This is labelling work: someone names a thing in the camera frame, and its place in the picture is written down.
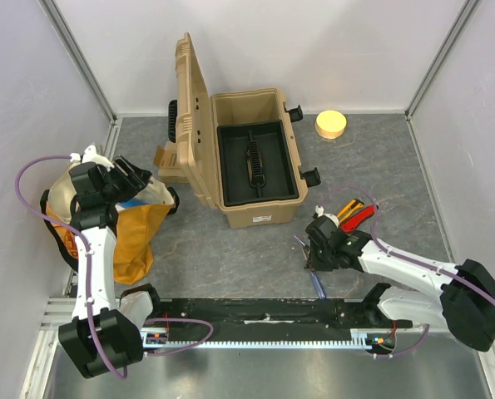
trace metal plate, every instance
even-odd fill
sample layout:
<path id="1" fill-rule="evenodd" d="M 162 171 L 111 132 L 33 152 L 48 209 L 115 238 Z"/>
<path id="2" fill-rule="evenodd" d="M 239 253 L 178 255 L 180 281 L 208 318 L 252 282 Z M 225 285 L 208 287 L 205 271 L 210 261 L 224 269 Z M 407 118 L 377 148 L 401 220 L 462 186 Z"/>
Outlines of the metal plate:
<path id="1" fill-rule="evenodd" d="M 399 334 L 400 347 L 417 337 Z M 445 336 L 386 361 L 349 350 L 200 348 L 144 359 L 126 381 L 85 380 L 63 353 L 51 377 L 45 399 L 491 398 L 476 353 Z"/>
<path id="2" fill-rule="evenodd" d="M 184 342 L 167 342 L 167 343 L 149 343 L 148 335 L 156 333 L 164 334 L 164 328 L 146 328 L 140 331 L 141 340 L 144 349 L 147 351 L 161 348 L 187 347 L 196 341 Z M 268 342 L 250 342 L 250 341 L 210 341 L 204 342 L 200 346 L 203 348 L 223 348 L 223 349 L 371 349 L 365 340 L 368 335 L 365 332 L 352 332 L 350 341 L 268 341 Z"/>

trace tool handle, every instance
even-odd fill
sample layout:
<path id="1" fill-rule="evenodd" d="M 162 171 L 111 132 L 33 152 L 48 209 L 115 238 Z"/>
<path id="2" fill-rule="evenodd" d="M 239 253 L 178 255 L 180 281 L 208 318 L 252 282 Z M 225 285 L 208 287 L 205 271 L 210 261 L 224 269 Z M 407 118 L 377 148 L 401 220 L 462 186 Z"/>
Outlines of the tool handle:
<path id="1" fill-rule="evenodd" d="M 359 211 L 355 216 L 343 223 L 340 228 L 347 234 L 352 233 L 360 226 L 365 220 L 374 215 L 374 206 L 370 205 L 363 210 Z"/>
<path id="2" fill-rule="evenodd" d="M 344 208 L 338 212 L 338 214 L 336 215 L 336 218 L 341 220 L 341 217 L 344 215 L 345 212 L 347 212 L 351 208 L 354 209 L 354 207 L 356 207 L 359 204 L 364 205 L 364 203 L 357 198 L 350 200 L 349 203 L 346 204 L 344 206 Z"/>
<path id="3" fill-rule="evenodd" d="M 317 277 L 317 273 L 314 270 L 310 270 L 309 273 L 312 284 L 314 285 L 315 291 L 317 292 L 317 296 L 319 297 L 319 299 L 326 299 L 327 294 L 324 293 L 323 285 L 321 285 L 319 277 Z"/>
<path id="4" fill-rule="evenodd" d="M 344 214 L 341 218 L 339 219 L 339 224 L 345 223 L 348 218 L 350 218 L 354 212 L 356 212 L 358 209 L 362 209 L 364 207 L 364 203 L 362 201 L 357 202 L 353 206 L 350 207 L 349 211 Z"/>

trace bag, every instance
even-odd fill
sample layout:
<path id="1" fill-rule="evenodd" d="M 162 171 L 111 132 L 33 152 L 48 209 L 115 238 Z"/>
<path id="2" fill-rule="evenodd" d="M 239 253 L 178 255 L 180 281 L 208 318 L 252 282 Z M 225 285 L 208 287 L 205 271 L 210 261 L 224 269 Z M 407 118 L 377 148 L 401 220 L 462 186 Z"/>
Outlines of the bag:
<path id="1" fill-rule="evenodd" d="M 69 224 L 72 218 L 72 201 L 76 194 L 69 170 L 71 164 L 40 200 L 43 214 Z M 172 188 L 151 177 L 150 184 L 125 204 L 117 204 L 117 242 L 114 252 L 114 280 L 132 285 L 143 279 L 154 263 L 150 242 L 168 214 L 173 214 L 179 199 Z M 57 241 L 62 258 L 78 271 L 78 254 L 74 234 L 45 221 Z"/>

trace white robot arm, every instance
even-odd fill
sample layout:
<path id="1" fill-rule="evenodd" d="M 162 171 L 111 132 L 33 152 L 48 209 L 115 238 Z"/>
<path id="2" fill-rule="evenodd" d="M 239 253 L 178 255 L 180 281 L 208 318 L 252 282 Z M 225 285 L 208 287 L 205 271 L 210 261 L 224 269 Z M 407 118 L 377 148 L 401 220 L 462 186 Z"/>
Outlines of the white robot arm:
<path id="1" fill-rule="evenodd" d="M 59 341 L 79 372 L 90 378 L 108 369 L 92 342 L 87 305 L 92 303 L 97 336 L 114 368 L 143 358 L 140 330 L 146 318 L 160 307 L 158 294 L 150 284 L 125 291 L 118 307 L 112 267 L 118 219 L 116 206 L 133 199 L 152 178 L 151 172 L 135 167 L 121 156 L 110 162 L 98 155 L 93 145 L 82 157 L 72 155 L 72 161 L 78 165 L 69 170 L 76 191 L 71 226 L 84 235 L 91 250 L 87 252 L 82 240 L 76 237 L 79 254 L 76 305 L 72 321 L 59 327 Z M 176 197 L 175 191 L 163 191 L 169 195 L 168 203 L 176 204 L 170 211 L 175 213 L 178 205 L 178 199 L 172 196 Z M 88 270 L 87 255 L 92 256 L 92 273 Z M 91 285 L 90 297 L 87 283 Z"/>
<path id="2" fill-rule="evenodd" d="M 462 265 L 439 262 L 379 241 L 387 248 L 386 253 L 369 234 L 362 231 L 346 233 L 337 220 L 324 214 L 316 213 L 305 231 L 310 239 L 307 267 L 312 270 L 353 268 L 391 278 L 414 290 L 391 287 L 390 284 L 377 284 L 373 288 L 376 306 L 387 318 L 447 327 L 457 340 L 478 351 L 485 352 L 493 344 L 495 307 L 473 290 L 438 272 L 442 269 L 465 278 L 495 298 L 495 280 L 480 263 L 470 259 Z M 399 255 L 438 269 L 434 272 L 419 267 L 402 260 Z"/>

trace cardboard piece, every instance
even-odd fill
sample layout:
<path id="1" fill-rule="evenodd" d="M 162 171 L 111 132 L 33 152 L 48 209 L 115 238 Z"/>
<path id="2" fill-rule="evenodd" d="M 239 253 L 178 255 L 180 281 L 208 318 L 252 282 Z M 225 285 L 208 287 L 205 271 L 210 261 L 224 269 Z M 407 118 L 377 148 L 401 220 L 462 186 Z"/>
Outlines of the cardboard piece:
<path id="1" fill-rule="evenodd" d="M 168 141 L 165 148 L 156 147 L 153 163 L 158 168 L 158 180 L 163 183 L 189 183 L 177 161 L 175 143 Z"/>

